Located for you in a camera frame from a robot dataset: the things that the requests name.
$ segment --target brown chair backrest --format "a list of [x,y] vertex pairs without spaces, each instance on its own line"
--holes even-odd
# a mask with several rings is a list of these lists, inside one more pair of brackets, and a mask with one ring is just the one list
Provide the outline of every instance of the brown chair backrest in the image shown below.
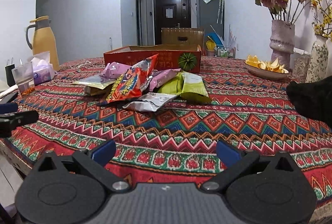
[[162,28],[163,45],[200,45],[204,47],[204,29],[196,28]]

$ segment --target thermos handle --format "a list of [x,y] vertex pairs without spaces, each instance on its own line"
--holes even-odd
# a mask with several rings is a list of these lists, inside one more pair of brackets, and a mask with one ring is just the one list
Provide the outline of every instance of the thermos handle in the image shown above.
[[29,42],[28,31],[29,31],[29,29],[35,28],[35,27],[36,27],[36,24],[30,25],[27,27],[27,31],[25,32],[25,38],[26,38],[28,46],[30,47],[31,50],[32,50],[32,44]]

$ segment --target doorway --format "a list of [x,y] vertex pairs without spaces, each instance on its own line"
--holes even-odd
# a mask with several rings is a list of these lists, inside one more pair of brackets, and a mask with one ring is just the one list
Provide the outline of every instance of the doorway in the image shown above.
[[154,0],[155,44],[161,44],[162,28],[191,28],[190,0]]
[[147,46],[146,0],[136,0],[137,45]]

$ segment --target transparent cup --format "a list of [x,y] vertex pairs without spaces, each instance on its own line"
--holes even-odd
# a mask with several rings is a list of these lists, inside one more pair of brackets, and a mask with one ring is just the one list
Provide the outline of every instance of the transparent cup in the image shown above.
[[34,70],[32,68],[32,62],[12,69],[12,73],[22,97],[35,91]]

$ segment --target red cardboard box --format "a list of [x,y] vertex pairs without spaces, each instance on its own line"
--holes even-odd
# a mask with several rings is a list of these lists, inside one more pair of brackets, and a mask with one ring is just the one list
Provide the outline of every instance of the red cardboard box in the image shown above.
[[125,46],[104,53],[105,64],[118,62],[134,65],[147,57],[159,54],[156,70],[179,69],[199,73],[201,47],[199,45]]

